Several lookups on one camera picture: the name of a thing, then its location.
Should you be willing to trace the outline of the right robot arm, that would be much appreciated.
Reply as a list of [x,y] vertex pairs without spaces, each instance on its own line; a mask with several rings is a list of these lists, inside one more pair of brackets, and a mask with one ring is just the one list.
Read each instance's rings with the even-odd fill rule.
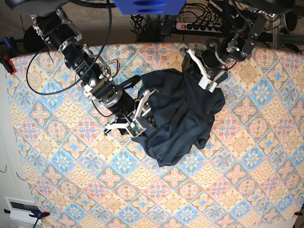
[[44,16],[31,15],[31,20],[45,44],[61,52],[66,66],[79,76],[76,82],[94,107],[104,107],[115,115],[115,120],[105,125],[104,133],[118,129],[136,138],[143,136],[147,128],[156,128],[148,103],[153,91],[147,89],[136,99],[126,92],[140,82],[140,76],[117,85],[101,54],[94,54],[86,44],[79,45],[81,34],[61,8]]

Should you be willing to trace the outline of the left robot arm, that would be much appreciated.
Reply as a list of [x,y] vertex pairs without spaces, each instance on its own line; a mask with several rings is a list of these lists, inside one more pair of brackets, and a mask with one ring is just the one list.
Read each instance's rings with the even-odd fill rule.
[[226,3],[220,12],[225,23],[222,27],[228,32],[223,41],[209,38],[205,49],[194,49],[195,57],[204,67],[207,78],[216,83],[227,79],[228,64],[242,62],[251,57],[267,22],[265,16],[257,10],[240,10]]

